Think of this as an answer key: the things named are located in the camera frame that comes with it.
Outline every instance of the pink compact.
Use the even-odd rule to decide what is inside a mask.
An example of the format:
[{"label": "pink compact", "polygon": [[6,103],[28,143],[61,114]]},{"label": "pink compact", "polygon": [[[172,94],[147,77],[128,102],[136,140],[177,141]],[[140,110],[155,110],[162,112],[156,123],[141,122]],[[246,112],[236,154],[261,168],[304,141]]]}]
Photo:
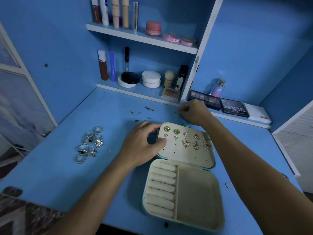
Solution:
[{"label": "pink compact", "polygon": [[161,36],[161,23],[157,21],[147,21],[146,35],[153,37]]},{"label": "pink compact", "polygon": [[180,43],[188,46],[192,46],[196,42],[196,39],[194,38],[182,38],[180,40]]},{"label": "pink compact", "polygon": [[180,38],[178,36],[171,34],[163,34],[163,39],[173,43],[179,43],[180,41]]}]

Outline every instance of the blue desk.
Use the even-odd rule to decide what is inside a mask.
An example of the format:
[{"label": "blue desk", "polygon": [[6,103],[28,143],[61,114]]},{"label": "blue desk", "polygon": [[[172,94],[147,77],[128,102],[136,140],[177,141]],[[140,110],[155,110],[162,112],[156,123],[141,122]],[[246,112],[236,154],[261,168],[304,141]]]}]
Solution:
[{"label": "blue desk", "polygon": [[[99,174],[118,153],[123,139],[139,118],[151,122],[173,122],[187,125],[178,108],[134,96],[97,88],[90,94],[32,153],[4,180],[7,186],[21,188],[21,199],[67,211],[93,184]],[[219,119],[239,140],[278,171],[286,174],[299,188],[284,157],[267,129],[227,119]],[[102,126],[104,145],[95,158],[76,164],[74,157],[83,134]],[[221,186],[225,227],[218,234],[262,234],[255,220],[235,190],[225,187],[230,179],[216,151],[213,173]],[[150,162],[134,169],[118,190],[103,223],[139,234],[206,234],[186,225],[169,223],[147,216],[142,211],[142,193]]]}]

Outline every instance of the eyeshadow palette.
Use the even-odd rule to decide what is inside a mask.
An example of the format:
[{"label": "eyeshadow palette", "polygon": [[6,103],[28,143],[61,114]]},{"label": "eyeshadow palette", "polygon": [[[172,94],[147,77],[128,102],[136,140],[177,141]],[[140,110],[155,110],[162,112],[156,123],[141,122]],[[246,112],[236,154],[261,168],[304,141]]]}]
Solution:
[{"label": "eyeshadow palette", "polygon": [[222,111],[226,114],[249,117],[248,112],[241,102],[220,98]]},{"label": "eyeshadow palette", "polygon": [[198,99],[199,101],[203,101],[206,105],[206,107],[214,109],[214,110],[220,110],[221,109],[221,103],[219,101],[218,97],[204,94],[195,90],[190,90],[188,101],[192,99]]}]

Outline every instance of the hand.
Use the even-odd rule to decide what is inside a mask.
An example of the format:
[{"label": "hand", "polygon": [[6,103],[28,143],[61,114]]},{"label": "hand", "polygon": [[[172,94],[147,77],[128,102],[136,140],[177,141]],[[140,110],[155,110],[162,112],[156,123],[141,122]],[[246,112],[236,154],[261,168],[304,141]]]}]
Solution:
[{"label": "hand", "polygon": [[212,117],[211,112],[203,101],[193,99],[185,102],[178,110],[178,114],[193,125],[202,126],[205,120]]},{"label": "hand", "polygon": [[156,134],[156,129],[160,128],[160,126],[161,124],[150,124],[148,121],[137,124],[124,139],[117,159],[121,160],[132,170],[157,155],[165,147],[167,143],[166,138],[161,138],[155,144],[149,144],[147,138],[151,132]]}]

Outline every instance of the jewelry box lid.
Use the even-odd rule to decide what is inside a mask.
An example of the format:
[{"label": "jewelry box lid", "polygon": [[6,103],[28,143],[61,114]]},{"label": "jewelry box lid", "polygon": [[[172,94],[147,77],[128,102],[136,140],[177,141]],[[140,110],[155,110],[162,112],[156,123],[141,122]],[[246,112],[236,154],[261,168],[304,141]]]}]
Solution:
[{"label": "jewelry box lid", "polygon": [[206,132],[165,122],[161,125],[157,141],[166,138],[167,144],[158,155],[184,164],[213,168],[213,144]]}]

